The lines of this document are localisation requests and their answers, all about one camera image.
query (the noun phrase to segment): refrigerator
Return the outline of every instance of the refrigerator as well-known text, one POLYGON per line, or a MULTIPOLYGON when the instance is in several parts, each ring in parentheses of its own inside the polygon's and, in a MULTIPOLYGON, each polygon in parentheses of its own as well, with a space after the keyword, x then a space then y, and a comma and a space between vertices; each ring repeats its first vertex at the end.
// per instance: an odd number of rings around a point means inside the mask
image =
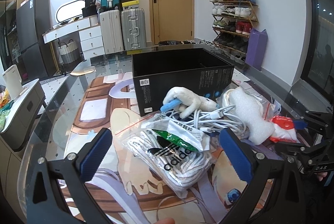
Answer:
POLYGON ((51 44, 43 34, 51 28, 49 0, 29 0, 16 11, 17 35, 29 80, 53 76, 51 44))

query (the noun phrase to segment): white sneaker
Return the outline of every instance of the white sneaker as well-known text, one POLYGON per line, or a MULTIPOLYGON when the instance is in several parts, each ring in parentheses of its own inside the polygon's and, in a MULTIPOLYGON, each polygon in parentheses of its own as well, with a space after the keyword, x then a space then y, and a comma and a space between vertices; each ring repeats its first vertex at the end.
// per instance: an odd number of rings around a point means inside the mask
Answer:
POLYGON ((218 3, 215 3, 212 8, 212 14, 216 15, 217 14, 217 9, 218 9, 218 3))
POLYGON ((241 7, 236 7, 235 8, 235 16, 236 17, 240 17, 240 13, 241 13, 241 10, 242 10, 243 8, 241 8, 241 7))
POLYGON ((241 8, 240 17, 249 18, 251 14, 252 14, 251 8, 241 8))
POLYGON ((226 10, 226 7, 225 5, 220 5, 218 6, 218 9, 217 9, 217 15, 221 16, 222 13, 226 10))

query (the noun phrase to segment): glass tabletop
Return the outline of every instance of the glass tabletop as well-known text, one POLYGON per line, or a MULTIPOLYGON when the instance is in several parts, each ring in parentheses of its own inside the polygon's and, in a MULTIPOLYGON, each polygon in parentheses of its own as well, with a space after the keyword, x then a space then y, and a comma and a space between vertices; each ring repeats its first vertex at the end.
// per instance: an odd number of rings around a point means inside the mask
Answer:
MULTIPOLYGON (((25 215, 25 193, 38 158, 45 157, 48 161, 64 159, 70 152, 78 152, 90 142, 102 127, 116 132, 138 119, 139 110, 131 82, 132 54, 179 48, 206 48, 234 64, 235 69, 248 78, 248 83, 261 95, 276 99, 282 105, 283 115, 300 118, 305 113, 305 107, 286 90, 214 46, 156 46, 91 58, 81 62, 54 92, 29 140, 18 178, 19 202, 25 215), (111 94, 111 88, 117 85, 123 92, 122 97, 111 94), (89 107, 94 107, 96 112, 90 112, 89 107)), ((177 198, 161 179, 138 162, 139 159, 132 155, 129 161, 131 153, 114 141, 99 167, 100 175, 86 185, 115 223, 149 224, 163 217, 174 217, 185 223, 218 223, 229 210, 225 194, 232 190, 242 192, 246 183, 240 180, 235 183, 238 177, 222 150, 217 149, 214 153, 218 158, 216 165, 193 187, 185 200, 177 198), (223 174, 228 172, 235 174, 226 179, 223 174)), ((268 182, 264 196, 268 195, 270 186, 268 182)), ((72 214, 80 219, 80 212, 76 210, 65 182, 61 188, 72 214)), ((261 206, 259 201, 257 208, 260 210, 261 206)))

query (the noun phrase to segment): hand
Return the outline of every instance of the hand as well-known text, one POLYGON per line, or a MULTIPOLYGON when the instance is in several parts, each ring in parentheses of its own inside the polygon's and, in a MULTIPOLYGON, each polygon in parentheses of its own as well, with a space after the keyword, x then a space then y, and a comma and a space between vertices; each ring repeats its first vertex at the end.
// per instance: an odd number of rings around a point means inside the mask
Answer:
POLYGON ((164 218, 162 220, 159 220, 158 222, 156 222, 154 224, 175 224, 175 220, 172 219, 171 217, 168 217, 168 218, 164 218))

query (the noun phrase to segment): cardboard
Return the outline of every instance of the cardboard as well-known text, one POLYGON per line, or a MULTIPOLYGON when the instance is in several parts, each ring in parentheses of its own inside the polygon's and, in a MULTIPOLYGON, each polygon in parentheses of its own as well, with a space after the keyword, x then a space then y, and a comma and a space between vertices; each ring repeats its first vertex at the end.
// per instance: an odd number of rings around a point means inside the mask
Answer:
POLYGON ((234 66, 203 48, 132 55, 133 82, 141 116, 160 110, 167 92, 186 87, 210 99, 231 83, 234 66))

